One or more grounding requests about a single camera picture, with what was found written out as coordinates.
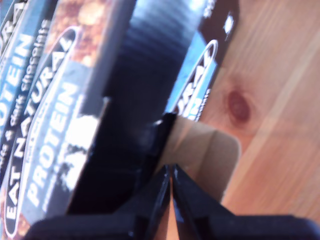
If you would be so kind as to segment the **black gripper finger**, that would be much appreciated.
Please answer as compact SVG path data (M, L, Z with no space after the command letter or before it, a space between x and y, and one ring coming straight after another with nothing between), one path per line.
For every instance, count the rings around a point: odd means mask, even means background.
M239 240L229 225L235 215L178 165L172 166L174 212L182 240Z
M131 240L152 240L170 202L170 167L164 165L150 181L119 208L134 218Z

